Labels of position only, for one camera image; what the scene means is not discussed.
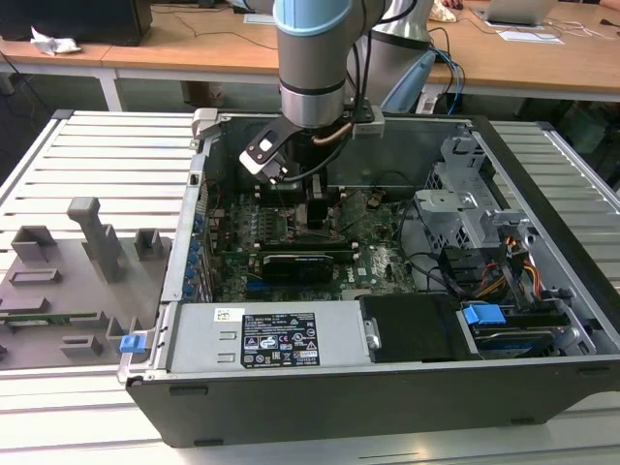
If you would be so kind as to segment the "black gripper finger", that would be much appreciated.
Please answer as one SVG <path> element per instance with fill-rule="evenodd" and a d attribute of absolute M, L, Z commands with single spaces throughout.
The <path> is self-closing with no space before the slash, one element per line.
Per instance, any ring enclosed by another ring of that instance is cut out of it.
<path fill-rule="evenodd" d="M 327 198 L 313 198 L 307 201 L 307 227 L 321 229 L 327 218 L 329 201 Z"/>

